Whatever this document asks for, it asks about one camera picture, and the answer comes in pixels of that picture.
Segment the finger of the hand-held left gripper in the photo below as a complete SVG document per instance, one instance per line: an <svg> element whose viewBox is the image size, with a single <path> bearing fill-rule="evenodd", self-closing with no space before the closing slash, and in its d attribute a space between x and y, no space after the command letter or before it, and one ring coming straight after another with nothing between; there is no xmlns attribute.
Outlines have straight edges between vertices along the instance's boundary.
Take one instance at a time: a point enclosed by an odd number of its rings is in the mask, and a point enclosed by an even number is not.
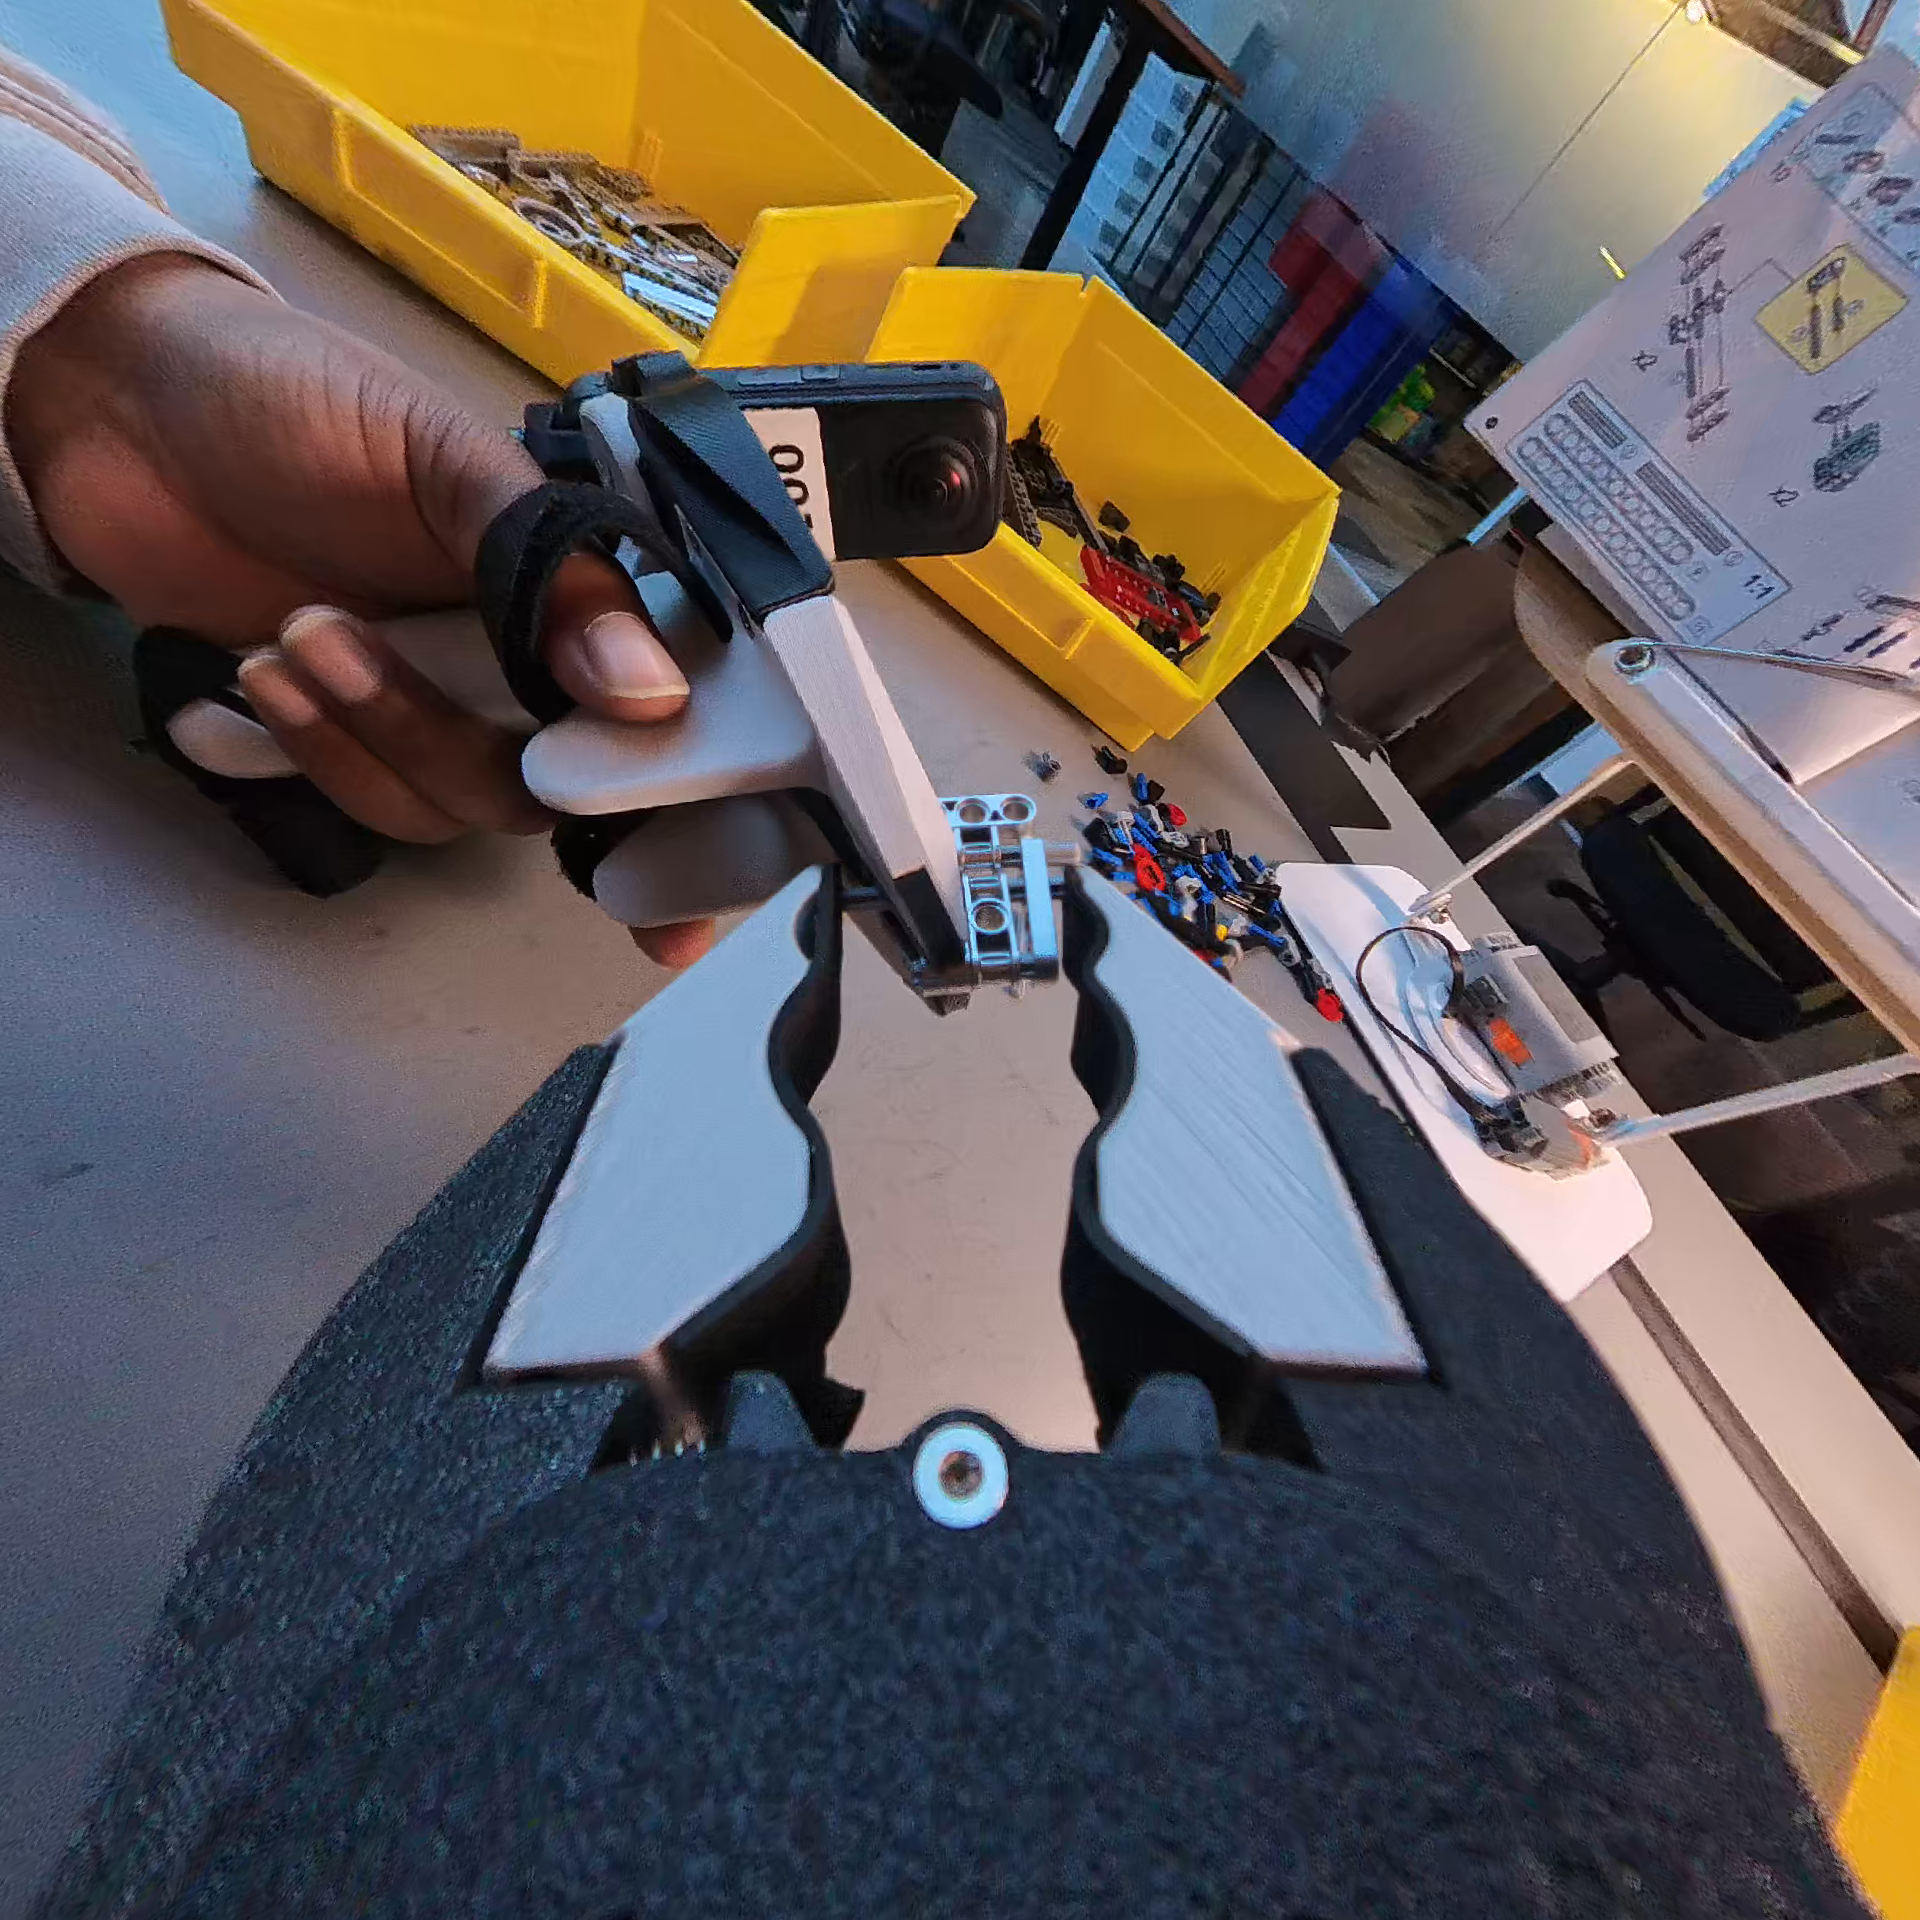
<svg viewBox="0 0 1920 1920"><path fill-rule="evenodd" d="M661 726L576 713L533 736L524 778L559 816L571 884L631 932L720 920L794 876L841 865L853 905L877 871L841 802L816 714L768 643L700 643L693 699Z"/></svg>
<svg viewBox="0 0 1920 1920"><path fill-rule="evenodd" d="M932 1002L963 1002L966 895L954 827L933 782L835 593L779 608L760 625L805 704L825 795L900 938L900 975Z"/></svg>

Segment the yellow plastic container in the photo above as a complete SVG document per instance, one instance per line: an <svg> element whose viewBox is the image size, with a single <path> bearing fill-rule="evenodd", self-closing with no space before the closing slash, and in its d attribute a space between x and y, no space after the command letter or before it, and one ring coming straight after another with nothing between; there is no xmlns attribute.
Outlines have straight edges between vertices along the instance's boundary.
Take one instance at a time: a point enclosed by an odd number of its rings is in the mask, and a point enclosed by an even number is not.
<svg viewBox="0 0 1920 1920"><path fill-rule="evenodd" d="M1860 1738L1835 1845L1877 1916L1917 1916L1917 1626L1883 1674Z"/></svg>

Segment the brown stand board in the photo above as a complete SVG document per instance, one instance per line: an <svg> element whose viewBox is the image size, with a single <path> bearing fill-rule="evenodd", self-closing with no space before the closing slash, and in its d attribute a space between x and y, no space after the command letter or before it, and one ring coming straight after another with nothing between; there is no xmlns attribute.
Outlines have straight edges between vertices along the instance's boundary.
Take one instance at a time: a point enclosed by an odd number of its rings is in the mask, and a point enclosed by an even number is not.
<svg viewBox="0 0 1920 1920"><path fill-rule="evenodd" d="M1792 783L1692 660L1526 550L1528 653L1917 1055L1917 726Z"/></svg>

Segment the white paper sheet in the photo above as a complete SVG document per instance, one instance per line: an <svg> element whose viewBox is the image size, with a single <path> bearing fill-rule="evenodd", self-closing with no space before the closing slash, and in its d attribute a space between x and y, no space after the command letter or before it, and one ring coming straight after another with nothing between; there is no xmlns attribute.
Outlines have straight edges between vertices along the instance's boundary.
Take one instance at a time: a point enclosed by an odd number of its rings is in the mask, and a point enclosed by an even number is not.
<svg viewBox="0 0 1920 1920"><path fill-rule="evenodd" d="M1653 1233L1653 1206L1614 1150L1568 1173L1518 1167L1478 1144L1464 1097L1491 1107L1506 1078L1447 1014L1465 953L1452 924L1413 919L1423 882L1391 865L1290 863L1273 871L1299 947L1329 972L1347 1018L1460 1191L1560 1303L1576 1301Z"/></svg>

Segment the heap of black red parts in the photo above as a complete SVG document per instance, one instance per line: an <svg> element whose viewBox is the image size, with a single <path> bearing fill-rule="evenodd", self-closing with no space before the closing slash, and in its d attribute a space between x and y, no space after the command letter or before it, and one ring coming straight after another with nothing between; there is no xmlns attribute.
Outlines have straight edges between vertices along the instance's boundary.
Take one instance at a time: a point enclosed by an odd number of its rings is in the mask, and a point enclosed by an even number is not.
<svg viewBox="0 0 1920 1920"><path fill-rule="evenodd" d="M1056 529L1071 545L1091 596L1174 665L1186 665L1213 637L1223 591L1198 588L1178 555L1143 550L1115 501L1091 513L1043 419L1009 438L1002 521L1039 552Z"/></svg>

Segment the stack of coloured crates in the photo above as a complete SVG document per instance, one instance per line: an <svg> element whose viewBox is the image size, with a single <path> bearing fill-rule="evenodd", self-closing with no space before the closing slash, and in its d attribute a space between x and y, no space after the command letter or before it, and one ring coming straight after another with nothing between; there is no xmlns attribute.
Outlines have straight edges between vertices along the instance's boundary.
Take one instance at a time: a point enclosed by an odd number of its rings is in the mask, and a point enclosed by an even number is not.
<svg viewBox="0 0 1920 1920"><path fill-rule="evenodd" d="M1286 220L1265 268L1278 298L1234 393L1321 466L1391 408L1449 432L1518 364L1326 185Z"/></svg>

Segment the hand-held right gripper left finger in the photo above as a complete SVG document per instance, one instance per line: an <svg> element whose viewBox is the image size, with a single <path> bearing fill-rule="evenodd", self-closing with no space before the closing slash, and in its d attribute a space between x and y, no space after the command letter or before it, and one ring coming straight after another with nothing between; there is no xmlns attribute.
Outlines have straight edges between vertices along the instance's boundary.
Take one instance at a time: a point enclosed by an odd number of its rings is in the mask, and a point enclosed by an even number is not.
<svg viewBox="0 0 1920 1920"><path fill-rule="evenodd" d="M831 1375L853 1259L814 1112L841 1038L842 884L806 869L611 1038L484 1381L635 1381L712 1419L768 1370L806 1419L860 1416Z"/></svg>

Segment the instruction booklet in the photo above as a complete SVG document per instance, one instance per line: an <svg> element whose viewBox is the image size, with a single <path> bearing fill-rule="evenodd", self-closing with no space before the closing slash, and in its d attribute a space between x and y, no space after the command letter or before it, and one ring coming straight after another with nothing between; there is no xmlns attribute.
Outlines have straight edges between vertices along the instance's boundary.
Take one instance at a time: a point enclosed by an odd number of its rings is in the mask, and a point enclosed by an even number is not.
<svg viewBox="0 0 1920 1920"><path fill-rule="evenodd" d="M1866 56L1470 434L1640 637L1917 677L1917 62Z"/></svg>

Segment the person's left hand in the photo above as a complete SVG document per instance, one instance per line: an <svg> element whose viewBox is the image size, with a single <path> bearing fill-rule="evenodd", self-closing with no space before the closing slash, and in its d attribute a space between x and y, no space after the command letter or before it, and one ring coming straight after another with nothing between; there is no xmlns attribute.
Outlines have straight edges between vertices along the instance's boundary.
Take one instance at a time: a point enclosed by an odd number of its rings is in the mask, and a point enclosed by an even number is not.
<svg viewBox="0 0 1920 1920"><path fill-rule="evenodd" d="M479 539L543 484L511 434L336 324L161 251L28 340L7 438L78 581L238 653L253 714L176 717L191 760L302 774L393 844L552 827L514 733L389 643L389 619L474 601Z"/></svg>

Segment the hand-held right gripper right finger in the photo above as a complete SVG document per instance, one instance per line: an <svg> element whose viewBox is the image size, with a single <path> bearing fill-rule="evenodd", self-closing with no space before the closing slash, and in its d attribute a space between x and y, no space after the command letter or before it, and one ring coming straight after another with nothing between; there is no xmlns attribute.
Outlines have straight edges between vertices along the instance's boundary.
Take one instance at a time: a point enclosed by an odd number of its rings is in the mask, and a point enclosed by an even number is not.
<svg viewBox="0 0 1920 1920"><path fill-rule="evenodd" d="M1223 1419L1256 1419L1283 1377L1423 1381L1279 1023L1089 869L1064 877L1064 975L1091 1100L1064 1308L1097 1416L1175 1375Z"/></svg>

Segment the grey desk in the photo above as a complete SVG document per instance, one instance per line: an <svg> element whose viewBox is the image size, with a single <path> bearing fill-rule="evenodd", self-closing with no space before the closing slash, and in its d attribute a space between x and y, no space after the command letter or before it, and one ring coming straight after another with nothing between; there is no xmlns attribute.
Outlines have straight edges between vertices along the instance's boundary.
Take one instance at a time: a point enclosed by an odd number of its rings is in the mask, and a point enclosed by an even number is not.
<svg viewBox="0 0 1920 1920"><path fill-rule="evenodd" d="M375 1130L399 983L166 939L186 820L70 932L3 884L10 1167L128 1207L10 1308L14 1416L176 1465L161 1283L295 1288L279 1386L174 1368L253 1433L181 1548L45 1916L1872 1916L1776 1740L1707 1548L1576 1318L1342 1048L1292 1066L1428 1354L1283 1377L1223 1419L1186 1375L1101 1419L1064 1308L1091 1132L1071 983L905 1007L880 1066L947 1164L849 1247L806 1419L734 1375L712 1419L635 1381L487 1386L484 1354L611 1041L533 1066L580 939L469 905L430 1002L517 985L461 1091L464 1167Z"/></svg>

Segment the large yellow parts bin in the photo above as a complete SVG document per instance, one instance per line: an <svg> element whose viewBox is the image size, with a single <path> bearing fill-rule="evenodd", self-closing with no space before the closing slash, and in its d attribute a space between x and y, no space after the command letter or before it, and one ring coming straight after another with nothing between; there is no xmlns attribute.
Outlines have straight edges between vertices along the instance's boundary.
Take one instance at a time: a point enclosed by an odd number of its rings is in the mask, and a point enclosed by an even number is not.
<svg viewBox="0 0 1920 1920"><path fill-rule="evenodd" d="M254 172L555 385L617 356L856 364L972 194L750 2L163 2ZM514 131L647 180L737 251L703 342L437 161Z"/></svg>

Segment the metal book stand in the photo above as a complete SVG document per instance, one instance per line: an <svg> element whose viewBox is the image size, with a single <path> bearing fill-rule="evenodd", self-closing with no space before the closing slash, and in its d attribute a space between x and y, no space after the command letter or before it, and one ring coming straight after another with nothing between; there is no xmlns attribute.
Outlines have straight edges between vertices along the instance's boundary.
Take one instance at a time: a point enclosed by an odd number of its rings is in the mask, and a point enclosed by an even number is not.
<svg viewBox="0 0 1920 1920"><path fill-rule="evenodd" d="M1810 783L1877 741L1917 726L1917 678L1872 660L1821 660L1796 653L1742 653L1721 648L1684 648L1655 640L1692 660L1695 672L1721 691L1742 726L1755 733L1763 755L1792 783ZM1806 1026L1796 972L1779 970L1779 947L1763 934L1776 924L1792 947L1814 953L1814 970L1846 990L1835 970L1757 895L1757 888L1715 850L1715 844L1617 748L1587 782L1533 813L1502 838L1490 844L1456 876L1413 902L1413 919L1449 924L1456 897L1477 876L1515 851L1550 824L1587 807L1606 788L1625 783L1632 799L1648 790L1661 797L1669 829L1684 829L1695 851L1707 856L1712 876L1737 876L1737 893L1699 884L1688 858L1673 856L1673 838L1636 827L1630 807L1614 807L1582 832L1582 865L1589 888L1558 884L1598 924L1606 967L1565 975L1573 997L1598 992L1609 975L1632 972L1665 1002L1684 999L1728 1032L1779 1038ZM1806 1107L1917 1075L1917 1055L1887 1055L1855 1069L1774 1085L1742 1097L1712 1100L1678 1112L1622 1116L1601 1132L1606 1150L1707 1130L1728 1121L1759 1116L1783 1107Z"/></svg>

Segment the grey orange toy motor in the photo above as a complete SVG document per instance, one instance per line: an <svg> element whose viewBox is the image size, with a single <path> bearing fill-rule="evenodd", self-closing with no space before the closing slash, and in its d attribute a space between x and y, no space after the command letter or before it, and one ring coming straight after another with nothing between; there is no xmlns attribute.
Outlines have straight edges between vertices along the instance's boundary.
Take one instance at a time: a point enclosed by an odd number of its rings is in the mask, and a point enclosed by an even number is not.
<svg viewBox="0 0 1920 1920"><path fill-rule="evenodd" d="M1404 920L1360 951L1355 992L1490 1159L1555 1182L1606 1164L1617 1046L1540 947Z"/></svg>

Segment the grey brick beam assembly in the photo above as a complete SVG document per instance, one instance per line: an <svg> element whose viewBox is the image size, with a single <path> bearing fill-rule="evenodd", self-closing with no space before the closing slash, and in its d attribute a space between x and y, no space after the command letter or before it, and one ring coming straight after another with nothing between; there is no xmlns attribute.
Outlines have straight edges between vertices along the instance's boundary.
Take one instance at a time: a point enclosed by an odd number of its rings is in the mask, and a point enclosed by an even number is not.
<svg viewBox="0 0 1920 1920"><path fill-rule="evenodd" d="M940 799L963 893L963 956L954 967L915 960L909 985L939 1014L957 1014L979 990L1022 997L1062 975L1059 882L1078 863L1039 827L1039 799L1022 790Z"/></svg>

